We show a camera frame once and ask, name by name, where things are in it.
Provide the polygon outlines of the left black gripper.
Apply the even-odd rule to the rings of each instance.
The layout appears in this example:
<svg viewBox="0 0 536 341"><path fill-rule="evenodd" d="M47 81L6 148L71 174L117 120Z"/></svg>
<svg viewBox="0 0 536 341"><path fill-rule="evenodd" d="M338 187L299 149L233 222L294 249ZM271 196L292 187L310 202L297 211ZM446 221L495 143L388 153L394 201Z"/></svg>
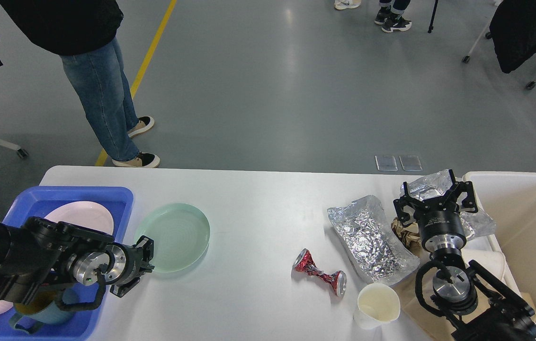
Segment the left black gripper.
<svg viewBox="0 0 536 341"><path fill-rule="evenodd" d="M96 270L110 285L110 293L122 298L140 283L141 277L153 272L153 239L142 235L134 246L108 244L104 250L82 251L70 257L70 274L78 283L90 286L98 282Z"/></svg>

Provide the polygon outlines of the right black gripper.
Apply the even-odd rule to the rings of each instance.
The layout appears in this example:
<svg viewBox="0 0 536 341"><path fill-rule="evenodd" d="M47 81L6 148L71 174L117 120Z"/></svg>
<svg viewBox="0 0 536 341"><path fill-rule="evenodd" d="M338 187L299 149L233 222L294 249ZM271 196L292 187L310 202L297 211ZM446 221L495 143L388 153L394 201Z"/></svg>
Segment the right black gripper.
<svg viewBox="0 0 536 341"><path fill-rule="evenodd" d="M461 250L467 239L459 212L479 211L471 181L457 181L452 169L448 170L451 186L441 196L441 205L421 206L421 201L411 196L408 183L403 182L403 194L394 199L396 218L407 227L418 223L422 248L437 251L443 248Z"/></svg>

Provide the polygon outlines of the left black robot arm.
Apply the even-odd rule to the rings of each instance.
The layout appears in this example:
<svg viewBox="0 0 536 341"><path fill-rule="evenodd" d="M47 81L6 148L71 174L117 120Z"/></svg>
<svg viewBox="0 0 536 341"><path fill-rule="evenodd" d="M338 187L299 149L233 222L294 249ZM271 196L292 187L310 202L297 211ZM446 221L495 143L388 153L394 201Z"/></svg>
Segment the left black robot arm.
<svg viewBox="0 0 536 341"><path fill-rule="evenodd" d="M152 272L153 254L154 241L144 235L128 246L107 233L38 216L20 227L0 223L0 300L28 305L54 291L60 310L97 309L107 288L122 297Z"/></svg>

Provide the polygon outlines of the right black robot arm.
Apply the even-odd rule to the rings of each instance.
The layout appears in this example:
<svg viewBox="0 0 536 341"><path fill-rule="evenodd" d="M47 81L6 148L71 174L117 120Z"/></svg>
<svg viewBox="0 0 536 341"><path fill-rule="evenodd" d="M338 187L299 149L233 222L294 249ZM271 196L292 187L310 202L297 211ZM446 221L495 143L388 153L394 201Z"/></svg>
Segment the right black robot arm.
<svg viewBox="0 0 536 341"><path fill-rule="evenodd" d="M534 309L475 260L465 262L467 244L461 212L479 211L473 184L457 181L441 196L417 199L408 183L393 201L403 226L418 224L421 247L430 260L417 270L415 296L422 308L445 317L456 329L456 341L534 341Z"/></svg>

